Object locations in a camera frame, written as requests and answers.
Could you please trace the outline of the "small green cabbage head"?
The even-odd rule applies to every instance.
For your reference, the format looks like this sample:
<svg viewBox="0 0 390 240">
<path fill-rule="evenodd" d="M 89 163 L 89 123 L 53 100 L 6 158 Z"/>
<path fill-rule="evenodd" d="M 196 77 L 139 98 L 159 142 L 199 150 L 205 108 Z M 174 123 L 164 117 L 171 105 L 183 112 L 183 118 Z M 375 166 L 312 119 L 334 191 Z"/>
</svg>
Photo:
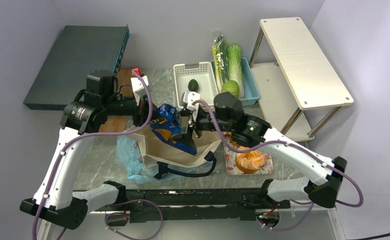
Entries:
<svg viewBox="0 0 390 240">
<path fill-rule="evenodd" d="M 238 98 L 239 93 L 240 93 L 240 87 L 236 81 L 228 80 L 222 85 L 220 92 L 221 93 L 230 93 L 235 98 Z"/>
</svg>

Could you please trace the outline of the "blue packaged item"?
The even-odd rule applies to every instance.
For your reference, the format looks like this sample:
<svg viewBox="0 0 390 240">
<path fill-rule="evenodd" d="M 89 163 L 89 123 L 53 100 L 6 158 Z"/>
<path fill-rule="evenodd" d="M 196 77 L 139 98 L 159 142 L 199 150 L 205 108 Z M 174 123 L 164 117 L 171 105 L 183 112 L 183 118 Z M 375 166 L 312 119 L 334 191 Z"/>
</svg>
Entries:
<svg viewBox="0 0 390 240">
<path fill-rule="evenodd" d="M 163 103 L 155 107 L 150 129 L 163 143 L 190 155 L 197 155 L 197 147 L 188 133 L 182 133 L 181 116 L 172 105 Z"/>
</svg>

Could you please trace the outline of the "dark green cucumber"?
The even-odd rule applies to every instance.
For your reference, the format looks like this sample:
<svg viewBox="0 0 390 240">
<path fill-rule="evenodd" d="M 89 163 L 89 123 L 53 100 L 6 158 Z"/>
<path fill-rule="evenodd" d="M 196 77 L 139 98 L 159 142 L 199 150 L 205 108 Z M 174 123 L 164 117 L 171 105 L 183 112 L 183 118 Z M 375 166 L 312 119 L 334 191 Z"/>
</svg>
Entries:
<svg viewBox="0 0 390 240">
<path fill-rule="evenodd" d="M 188 82 L 187 88 L 191 92 L 198 92 L 200 87 L 199 87 L 198 81 L 196 79 L 191 79 Z"/>
</svg>

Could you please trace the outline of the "orange pumpkin slice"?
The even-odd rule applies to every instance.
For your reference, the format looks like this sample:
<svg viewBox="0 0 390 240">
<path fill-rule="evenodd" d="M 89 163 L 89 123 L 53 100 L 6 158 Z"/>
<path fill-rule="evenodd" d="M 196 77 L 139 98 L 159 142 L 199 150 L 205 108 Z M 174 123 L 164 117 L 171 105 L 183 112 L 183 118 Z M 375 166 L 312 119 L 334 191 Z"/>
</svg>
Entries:
<svg viewBox="0 0 390 240">
<path fill-rule="evenodd" d="M 235 157 L 236 167 L 244 174 L 256 173 L 261 167 L 264 167 L 268 161 L 269 156 L 258 150 L 238 153 Z"/>
</svg>

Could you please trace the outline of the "beige canvas tote bag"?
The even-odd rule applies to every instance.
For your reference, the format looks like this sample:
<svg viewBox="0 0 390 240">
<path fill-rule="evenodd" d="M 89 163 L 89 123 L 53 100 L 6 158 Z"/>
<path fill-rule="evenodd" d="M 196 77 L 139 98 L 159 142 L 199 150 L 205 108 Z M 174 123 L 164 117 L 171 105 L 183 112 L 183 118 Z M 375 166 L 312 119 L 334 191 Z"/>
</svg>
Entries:
<svg viewBox="0 0 390 240">
<path fill-rule="evenodd" d="M 194 137 L 197 154 L 191 155 L 160 141 L 150 128 L 145 128 L 135 134 L 143 135 L 146 141 L 145 154 L 149 159 L 183 168 L 195 168 L 207 162 L 205 157 L 214 152 L 221 140 L 216 132 L 203 133 L 200 138 Z"/>
</svg>

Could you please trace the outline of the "green celery stalks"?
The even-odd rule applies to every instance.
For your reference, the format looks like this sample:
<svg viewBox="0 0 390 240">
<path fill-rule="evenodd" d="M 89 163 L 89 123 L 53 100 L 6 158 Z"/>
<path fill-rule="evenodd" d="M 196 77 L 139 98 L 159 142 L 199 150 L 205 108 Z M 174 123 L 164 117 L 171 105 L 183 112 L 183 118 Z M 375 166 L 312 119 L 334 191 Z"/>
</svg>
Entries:
<svg viewBox="0 0 390 240">
<path fill-rule="evenodd" d="M 223 52 L 218 45 L 213 45 L 211 51 L 213 54 L 216 85 L 218 92 L 221 93 L 223 85 L 226 82 Z"/>
</svg>

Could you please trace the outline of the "light blue printed grocery bag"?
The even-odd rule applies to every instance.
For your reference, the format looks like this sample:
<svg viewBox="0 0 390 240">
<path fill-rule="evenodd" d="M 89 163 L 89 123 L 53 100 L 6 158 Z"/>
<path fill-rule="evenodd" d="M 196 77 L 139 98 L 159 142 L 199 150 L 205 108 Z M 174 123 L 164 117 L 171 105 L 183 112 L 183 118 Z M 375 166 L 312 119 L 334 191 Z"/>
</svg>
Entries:
<svg viewBox="0 0 390 240">
<path fill-rule="evenodd" d="M 134 133 L 117 137 L 117 163 L 126 168 L 128 182 L 143 185 L 182 179 L 181 176 L 171 173 L 156 179 L 155 175 L 159 173 L 159 166 L 155 160 L 148 158 L 146 150 L 146 141 L 143 135 Z"/>
</svg>

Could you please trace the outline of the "green napa cabbage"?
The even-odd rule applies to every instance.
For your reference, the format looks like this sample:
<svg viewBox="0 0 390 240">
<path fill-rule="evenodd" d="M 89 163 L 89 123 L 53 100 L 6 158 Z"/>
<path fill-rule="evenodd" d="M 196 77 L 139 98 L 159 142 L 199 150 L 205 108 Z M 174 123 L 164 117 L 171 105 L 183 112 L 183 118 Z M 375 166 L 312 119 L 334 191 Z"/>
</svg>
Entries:
<svg viewBox="0 0 390 240">
<path fill-rule="evenodd" d="M 239 87 L 238 98 L 245 96 L 244 78 L 242 69 L 242 49 L 237 44 L 229 45 L 226 48 L 228 79 L 235 81 Z"/>
</svg>

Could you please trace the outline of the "green chives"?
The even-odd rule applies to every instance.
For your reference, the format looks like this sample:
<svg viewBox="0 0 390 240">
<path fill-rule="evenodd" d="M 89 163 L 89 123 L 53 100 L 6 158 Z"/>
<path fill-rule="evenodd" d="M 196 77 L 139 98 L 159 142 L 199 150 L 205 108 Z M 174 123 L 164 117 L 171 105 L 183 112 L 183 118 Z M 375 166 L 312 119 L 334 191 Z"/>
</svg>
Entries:
<svg viewBox="0 0 390 240">
<path fill-rule="evenodd" d="M 220 47 L 220 50 L 222 51 L 223 62 L 224 62 L 225 80 L 227 82 L 227 80 L 228 80 L 228 58 L 227 58 L 227 51 L 226 51 L 227 42 L 224 39 L 224 36 L 222 34 L 217 34 L 213 45 L 218 45 Z"/>
</svg>

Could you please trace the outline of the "brown potato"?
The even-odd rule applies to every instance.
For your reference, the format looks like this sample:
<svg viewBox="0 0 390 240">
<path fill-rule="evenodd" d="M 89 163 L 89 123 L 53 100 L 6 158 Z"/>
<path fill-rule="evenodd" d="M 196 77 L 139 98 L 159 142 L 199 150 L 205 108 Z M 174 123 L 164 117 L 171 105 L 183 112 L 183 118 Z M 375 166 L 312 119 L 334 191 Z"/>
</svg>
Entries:
<svg viewBox="0 0 390 240">
<path fill-rule="evenodd" d="M 229 142 L 230 145 L 232 145 L 233 148 L 238 148 L 238 144 L 234 140 L 232 140 L 231 132 L 225 132 L 224 138 Z"/>
</svg>

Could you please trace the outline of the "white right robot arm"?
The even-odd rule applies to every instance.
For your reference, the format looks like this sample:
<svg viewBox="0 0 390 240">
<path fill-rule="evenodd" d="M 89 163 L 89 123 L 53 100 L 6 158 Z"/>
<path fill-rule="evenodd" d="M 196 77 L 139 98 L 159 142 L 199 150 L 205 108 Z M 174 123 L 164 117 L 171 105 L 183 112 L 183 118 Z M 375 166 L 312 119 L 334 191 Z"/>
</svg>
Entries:
<svg viewBox="0 0 390 240">
<path fill-rule="evenodd" d="M 334 208 L 344 179 L 347 161 L 338 156 L 326 157 L 289 139 L 267 121 L 243 110 L 242 103 L 231 93 L 220 93 L 214 98 L 214 111 L 200 109 L 195 103 L 200 94 L 186 91 L 180 102 L 193 115 L 192 128 L 196 132 L 230 132 L 239 146 L 257 147 L 261 153 L 275 157 L 303 174 L 289 180 L 265 180 L 258 194 L 259 203 L 270 208 L 286 200 L 310 200 L 324 208 Z"/>
</svg>

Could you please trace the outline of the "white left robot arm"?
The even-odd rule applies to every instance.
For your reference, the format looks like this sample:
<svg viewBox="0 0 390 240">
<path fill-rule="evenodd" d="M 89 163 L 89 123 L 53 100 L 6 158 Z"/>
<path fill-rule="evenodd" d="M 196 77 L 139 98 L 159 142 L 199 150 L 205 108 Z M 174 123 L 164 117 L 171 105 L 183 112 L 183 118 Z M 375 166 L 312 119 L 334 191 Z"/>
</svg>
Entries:
<svg viewBox="0 0 390 240">
<path fill-rule="evenodd" d="M 86 88 L 64 108 L 58 143 L 45 178 L 34 196 L 21 202 L 21 212 L 74 230 L 94 210 L 108 205 L 120 210 L 126 205 L 126 187 L 120 183 L 108 180 L 77 192 L 74 184 L 108 117 L 133 116 L 138 130 L 148 125 L 154 106 L 148 79 L 137 68 L 132 70 L 131 87 L 133 95 L 123 96 L 115 73 L 94 70 L 87 75 Z"/>
</svg>

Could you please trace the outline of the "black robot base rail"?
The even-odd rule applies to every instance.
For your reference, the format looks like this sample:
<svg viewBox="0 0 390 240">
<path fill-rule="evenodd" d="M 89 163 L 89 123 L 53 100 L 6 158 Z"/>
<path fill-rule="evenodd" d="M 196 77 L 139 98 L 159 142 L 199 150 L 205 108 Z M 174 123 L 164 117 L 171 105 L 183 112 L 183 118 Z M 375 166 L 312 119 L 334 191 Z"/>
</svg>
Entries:
<svg viewBox="0 0 390 240">
<path fill-rule="evenodd" d="M 106 205 L 95 213 L 126 213 L 130 223 L 238 219 L 254 221 L 257 216 L 291 207 L 288 200 L 275 202 L 262 188 L 128 189 L 132 203 Z"/>
</svg>

